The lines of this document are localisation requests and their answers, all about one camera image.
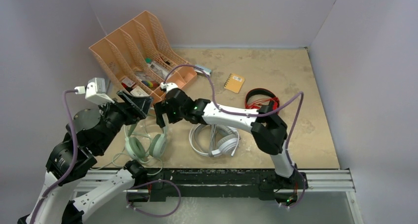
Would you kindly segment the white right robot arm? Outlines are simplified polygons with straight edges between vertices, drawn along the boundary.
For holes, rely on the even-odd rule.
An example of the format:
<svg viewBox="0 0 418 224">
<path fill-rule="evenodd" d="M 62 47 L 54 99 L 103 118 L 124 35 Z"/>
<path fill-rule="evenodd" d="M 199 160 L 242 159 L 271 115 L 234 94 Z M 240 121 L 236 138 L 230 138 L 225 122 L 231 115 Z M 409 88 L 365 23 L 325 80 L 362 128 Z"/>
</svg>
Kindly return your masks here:
<svg viewBox="0 0 418 224">
<path fill-rule="evenodd" d="M 257 147 L 268 154 L 274 164 L 277 182 L 288 188 L 296 182 L 295 166 L 288 153 L 290 132 L 277 111 L 268 106 L 261 109 L 242 109 L 216 104 L 208 99 L 191 99 L 179 88 L 168 90 L 164 100 L 154 104 L 156 122 L 169 123 L 186 120 L 192 124 L 223 125 L 248 132 Z"/>
</svg>

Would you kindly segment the red black headphones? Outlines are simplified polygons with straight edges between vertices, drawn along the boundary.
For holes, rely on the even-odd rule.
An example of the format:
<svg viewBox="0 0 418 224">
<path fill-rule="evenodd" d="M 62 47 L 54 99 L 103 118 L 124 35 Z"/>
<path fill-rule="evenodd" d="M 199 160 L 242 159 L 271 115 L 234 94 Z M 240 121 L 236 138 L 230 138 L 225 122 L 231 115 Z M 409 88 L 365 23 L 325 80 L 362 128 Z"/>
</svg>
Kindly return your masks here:
<svg viewBox="0 0 418 224">
<path fill-rule="evenodd" d="M 250 102 L 250 99 L 254 96 L 265 96 L 265 98 L 256 99 Z M 273 102 L 273 109 L 277 109 L 280 106 L 280 100 L 278 96 L 276 96 L 270 90 L 265 88 L 254 88 L 245 96 L 244 107 L 246 109 L 260 109 L 265 103 Z"/>
</svg>

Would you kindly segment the white over-ear headphones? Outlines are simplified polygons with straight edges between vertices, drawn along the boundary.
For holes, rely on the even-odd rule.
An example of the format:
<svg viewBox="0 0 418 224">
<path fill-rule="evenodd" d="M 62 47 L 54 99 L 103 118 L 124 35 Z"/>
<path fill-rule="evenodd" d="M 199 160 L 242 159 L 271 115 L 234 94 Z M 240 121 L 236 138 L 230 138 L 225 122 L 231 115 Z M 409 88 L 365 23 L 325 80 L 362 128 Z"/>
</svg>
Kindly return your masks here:
<svg viewBox="0 0 418 224">
<path fill-rule="evenodd" d="M 240 141 L 240 135 L 236 128 L 224 125 L 211 125 L 209 148 L 205 152 L 198 142 L 198 135 L 205 127 L 206 125 L 204 124 L 198 124 L 193 126 L 189 132 L 189 143 L 195 153 L 206 157 L 235 155 Z"/>
</svg>

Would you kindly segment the mint green headphones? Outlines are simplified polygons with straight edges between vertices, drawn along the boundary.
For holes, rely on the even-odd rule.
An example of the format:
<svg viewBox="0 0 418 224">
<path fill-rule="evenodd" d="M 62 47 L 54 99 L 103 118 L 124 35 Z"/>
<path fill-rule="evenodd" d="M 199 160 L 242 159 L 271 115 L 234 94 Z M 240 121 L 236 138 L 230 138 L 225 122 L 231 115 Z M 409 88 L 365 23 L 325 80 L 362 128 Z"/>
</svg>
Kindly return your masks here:
<svg viewBox="0 0 418 224">
<path fill-rule="evenodd" d="M 104 156 L 96 157 L 98 163 L 91 170 L 105 168 L 122 168 L 126 161 L 138 161 L 141 165 L 152 166 L 159 164 L 158 170 L 149 170 L 149 176 L 156 176 L 162 172 L 164 163 L 162 156 L 168 144 L 168 128 L 157 127 L 149 131 L 147 127 L 156 125 L 155 113 L 148 114 L 147 119 L 139 123 L 123 126 L 116 135 Z"/>
</svg>

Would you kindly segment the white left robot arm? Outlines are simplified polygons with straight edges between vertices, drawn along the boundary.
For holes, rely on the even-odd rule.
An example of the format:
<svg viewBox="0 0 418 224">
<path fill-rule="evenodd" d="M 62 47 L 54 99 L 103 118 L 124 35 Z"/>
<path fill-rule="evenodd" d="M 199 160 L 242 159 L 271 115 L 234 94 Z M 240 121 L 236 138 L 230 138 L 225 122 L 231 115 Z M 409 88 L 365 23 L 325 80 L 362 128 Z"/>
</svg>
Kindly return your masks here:
<svg viewBox="0 0 418 224">
<path fill-rule="evenodd" d="M 95 109 L 84 109 L 69 117 L 64 139 L 51 151 L 45 180 L 35 207 L 19 218 L 20 224 L 81 224 L 117 193 L 143 188 L 147 170 L 128 161 L 116 175 L 85 196 L 72 199 L 74 189 L 97 163 L 123 126 L 146 118 L 153 98 L 119 91 L 121 101 L 109 97 Z"/>
</svg>

